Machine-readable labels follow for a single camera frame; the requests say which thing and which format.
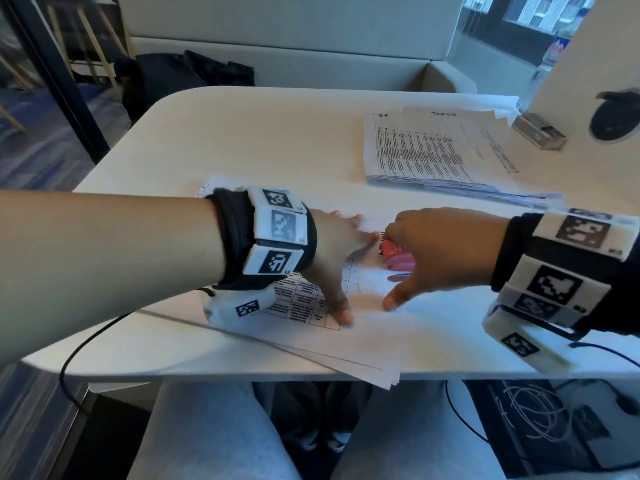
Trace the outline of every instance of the circular device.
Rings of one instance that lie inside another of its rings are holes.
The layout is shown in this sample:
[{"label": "circular device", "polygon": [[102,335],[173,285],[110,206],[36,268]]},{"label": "circular device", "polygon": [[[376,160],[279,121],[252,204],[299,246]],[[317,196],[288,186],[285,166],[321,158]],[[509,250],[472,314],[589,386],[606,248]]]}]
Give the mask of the circular device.
[{"label": "circular device", "polygon": [[589,133],[600,143],[618,143],[635,133],[640,124],[640,89],[604,91],[596,95],[604,102],[589,124]]}]

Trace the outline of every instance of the white table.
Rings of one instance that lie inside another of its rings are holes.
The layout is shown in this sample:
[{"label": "white table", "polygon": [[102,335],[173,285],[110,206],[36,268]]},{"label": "white table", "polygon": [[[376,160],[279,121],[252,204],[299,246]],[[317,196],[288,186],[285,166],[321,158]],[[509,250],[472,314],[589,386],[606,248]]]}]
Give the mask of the white table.
[{"label": "white table", "polygon": [[[467,94],[192,89],[155,104],[77,191],[192,196],[212,173],[293,190],[296,182],[311,177],[322,185],[351,182],[365,187],[364,113],[400,111],[405,106],[510,109],[515,102],[516,98],[510,96]],[[525,210],[443,194],[398,192],[406,208],[466,207],[503,216]],[[633,212],[628,203],[606,189],[590,187],[583,194],[578,189],[566,197],[584,207]],[[426,320],[433,339],[427,344],[408,345],[403,378],[538,376],[483,332],[481,321],[491,297],[486,288],[449,292],[440,302],[440,317]],[[99,327],[46,347],[25,361],[39,369],[59,372],[69,354]],[[602,333],[593,333],[589,338],[640,360],[635,338]],[[574,352],[580,362],[575,376],[640,376],[631,364],[606,352]],[[99,382],[204,376],[263,381],[346,377],[265,344],[140,313],[130,315],[94,339],[71,362],[67,373]]]}]

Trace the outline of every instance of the red object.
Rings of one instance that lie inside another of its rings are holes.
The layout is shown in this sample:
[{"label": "red object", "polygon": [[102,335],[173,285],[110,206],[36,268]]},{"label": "red object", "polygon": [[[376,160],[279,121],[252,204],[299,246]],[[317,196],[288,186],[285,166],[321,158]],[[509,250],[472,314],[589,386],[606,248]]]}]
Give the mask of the red object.
[{"label": "red object", "polygon": [[391,271],[412,271],[415,261],[411,252],[394,241],[386,239],[380,243],[383,262]]}]

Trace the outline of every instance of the window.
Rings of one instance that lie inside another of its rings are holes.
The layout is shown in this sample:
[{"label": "window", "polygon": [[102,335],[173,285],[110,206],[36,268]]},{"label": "window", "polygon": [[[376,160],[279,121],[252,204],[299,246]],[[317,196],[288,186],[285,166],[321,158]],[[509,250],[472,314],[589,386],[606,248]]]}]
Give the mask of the window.
[{"label": "window", "polygon": [[462,31],[535,66],[554,34],[596,0],[464,0]]}]

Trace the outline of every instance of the wooden chair leg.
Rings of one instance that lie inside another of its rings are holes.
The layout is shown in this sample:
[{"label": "wooden chair leg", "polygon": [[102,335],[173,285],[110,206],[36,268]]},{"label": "wooden chair leg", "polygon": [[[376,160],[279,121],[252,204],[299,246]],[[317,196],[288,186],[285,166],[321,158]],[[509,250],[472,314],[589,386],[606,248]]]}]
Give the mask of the wooden chair leg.
[{"label": "wooden chair leg", "polygon": [[122,22],[122,29],[124,30],[124,42],[127,44],[127,51],[129,52],[129,58],[136,58],[136,48],[133,46],[133,40],[131,40],[131,34],[127,30],[127,26]]},{"label": "wooden chair leg", "polygon": [[9,121],[18,131],[27,133],[27,129],[20,124],[20,121],[16,120],[11,114],[9,114],[9,111],[7,111],[2,104],[0,104],[0,116]]},{"label": "wooden chair leg", "polygon": [[111,35],[111,38],[113,39],[114,42],[116,42],[116,45],[118,46],[118,48],[122,52],[122,55],[128,56],[127,51],[125,50],[124,46],[122,45],[122,42],[120,41],[120,38],[118,37],[116,31],[113,29],[113,25],[111,24],[111,22],[107,18],[107,15],[105,15],[104,12],[102,11],[102,8],[100,7],[100,5],[96,6],[96,10],[98,10],[98,15],[100,15],[100,18],[102,19],[103,23],[107,27],[107,30],[109,31],[109,34]]},{"label": "wooden chair leg", "polygon": [[69,71],[69,74],[71,74],[71,77],[73,77],[74,72],[71,70],[71,61],[69,60],[69,55],[67,53],[67,48],[65,46],[65,40],[62,37],[62,31],[60,31],[60,23],[58,22],[56,9],[53,8],[52,5],[47,4],[47,12],[49,14],[49,19],[51,21],[51,28],[53,29],[53,35],[55,35],[56,40],[58,41],[60,52],[62,52],[62,58],[65,60],[65,65],[67,66],[67,70]]},{"label": "wooden chair leg", "polygon": [[86,45],[84,44],[84,40],[82,35],[80,34],[80,28],[78,28],[78,24],[76,22],[76,17],[72,11],[65,11],[67,14],[67,18],[69,23],[71,24],[71,28],[74,31],[74,35],[76,36],[76,41],[78,42],[78,46],[84,55],[84,62],[86,62],[87,67],[89,67],[89,72],[91,72],[91,77],[95,81],[96,84],[100,84],[100,80],[98,79],[98,74],[95,73],[95,68],[93,67],[93,62],[91,62],[91,58],[86,51]]},{"label": "wooden chair leg", "polygon": [[96,39],[96,37],[95,37],[95,33],[93,33],[93,29],[91,28],[91,24],[89,24],[89,20],[87,20],[86,14],[84,12],[84,8],[79,6],[77,8],[77,14],[80,17],[80,21],[84,25],[84,30],[86,31],[86,34],[89,35],[89,40],[91,40],[91,43],[93,44],[93,48],[95,49],[96,53],[98,54],[98,58],[100,58],[100,62],[102,63],[102,67],[104,67],[104,70],[107,72],[107,76],[109,77],[109,80],[111,81],[111,85],[116,90],[116,93],[118,95],[120,95],[120,88],[118,87],[118,83],[116,81],[116,76],[113,73],[113,71],[111,69],[111,66],[107,62],[107,58],[104,56],[104,52],[102,51],[102,48],[100,47],[100,44],[98,43],[98,39]]},{"label": "wooden chair leg", "polygon": [[23,85],[25,88],[27,88],[30,91],[33,90],[34,85],[30,83],[30,81],[25,76],[20,74],[20,72],[18,72],[18,70],[15,67],[13,67],[9,63],[9,61],[5,59],[2,55],[0,55],[0,64],[4,65],[7,71],[11,72],[11,74],[16,78],[18,82],[20,82],[21,85]]}]

